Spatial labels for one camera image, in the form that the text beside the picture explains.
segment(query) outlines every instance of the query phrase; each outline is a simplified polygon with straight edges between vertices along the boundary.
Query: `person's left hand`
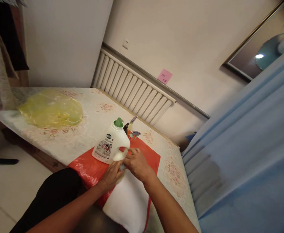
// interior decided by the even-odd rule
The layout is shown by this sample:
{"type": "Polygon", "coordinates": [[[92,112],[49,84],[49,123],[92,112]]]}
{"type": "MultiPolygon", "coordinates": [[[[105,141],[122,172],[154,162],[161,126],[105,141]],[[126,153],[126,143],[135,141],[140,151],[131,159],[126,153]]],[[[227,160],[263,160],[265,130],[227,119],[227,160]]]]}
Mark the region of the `person's left hand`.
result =
{"type": "Polygon", "coordinates": [[[116,184],[117,180],[123,175],[124,170],[119,170],[122,161],[114,161],[106,170],[97,185],[104,193],[110,191],[116,184]]]}

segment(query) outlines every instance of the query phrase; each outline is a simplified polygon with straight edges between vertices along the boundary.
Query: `black pants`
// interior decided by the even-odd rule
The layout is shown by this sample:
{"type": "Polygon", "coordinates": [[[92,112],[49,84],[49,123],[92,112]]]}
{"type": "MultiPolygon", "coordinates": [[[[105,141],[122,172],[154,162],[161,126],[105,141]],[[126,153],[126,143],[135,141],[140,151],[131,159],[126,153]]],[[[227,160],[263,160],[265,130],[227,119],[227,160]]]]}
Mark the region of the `black pants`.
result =
{"type": "Polygon", "coordinates": [[[73,201],[81,187],[81,178],[71,168],[50,175],[10,233],[27,232],[46,217],[73,201]]]}

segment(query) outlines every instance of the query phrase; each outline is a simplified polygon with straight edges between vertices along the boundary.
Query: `white bottle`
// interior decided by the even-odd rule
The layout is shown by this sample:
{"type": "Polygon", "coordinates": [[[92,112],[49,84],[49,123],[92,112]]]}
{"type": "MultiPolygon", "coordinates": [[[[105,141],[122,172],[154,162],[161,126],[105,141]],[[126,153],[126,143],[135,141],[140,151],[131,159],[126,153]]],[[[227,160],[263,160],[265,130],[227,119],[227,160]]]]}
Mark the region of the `white bottle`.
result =
{"type": "Polygon", "coordinates": [[[92,151],[92,156],[101,162],[111,164],[113,161],[124,160],[129,148],[129,138],[123,130],[121,118],[118,118],[112,122],[111,126],[100,138],[92,151]],[[125,151],[120,151],[120,147],[125,147],[125,151]]]}

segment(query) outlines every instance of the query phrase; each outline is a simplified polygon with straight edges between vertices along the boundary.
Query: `bottle label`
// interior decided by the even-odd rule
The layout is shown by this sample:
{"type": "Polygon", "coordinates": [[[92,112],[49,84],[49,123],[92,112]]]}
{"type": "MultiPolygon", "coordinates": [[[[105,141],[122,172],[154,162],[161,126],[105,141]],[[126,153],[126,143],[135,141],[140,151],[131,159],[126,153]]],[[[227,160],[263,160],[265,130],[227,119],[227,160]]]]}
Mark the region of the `bottle label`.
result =
{"type": "Polygon", "coordinates": [[[112,136],[110,134],[107,134],[106,138],[98,144],[95,152],[99,156],[101,156],[105,159],[109,159],[110,158],[110,152],[111,152],[112,146],[113,146],[113,141],[114,141],[114,139],[112,139],[112,136]]]}

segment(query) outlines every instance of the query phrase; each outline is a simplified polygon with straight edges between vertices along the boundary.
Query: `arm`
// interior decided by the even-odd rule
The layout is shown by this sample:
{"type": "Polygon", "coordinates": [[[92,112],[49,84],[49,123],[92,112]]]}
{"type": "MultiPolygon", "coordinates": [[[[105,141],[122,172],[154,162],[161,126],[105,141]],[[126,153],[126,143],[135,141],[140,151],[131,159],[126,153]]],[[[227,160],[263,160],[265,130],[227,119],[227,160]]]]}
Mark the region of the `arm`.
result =
{"type": "Polygon", "coordinates": [[[181,206],[160,182],[153,169],[138,148],[130,148],[123,163],[131,173],[143,182],[158,213],[165,233],[194,232],[198,233],[181,206]]]}
{"type": "Polygon", "coordinates": [[[116,181],[124,172],[119,170],[121,162],[122,161],[113,162],[103,175],[102,179],[95,186],[38,223],[31,228],[28,233],[72,232],[89,207],[93,205],[99,197],[114,187],[116,181]]]}

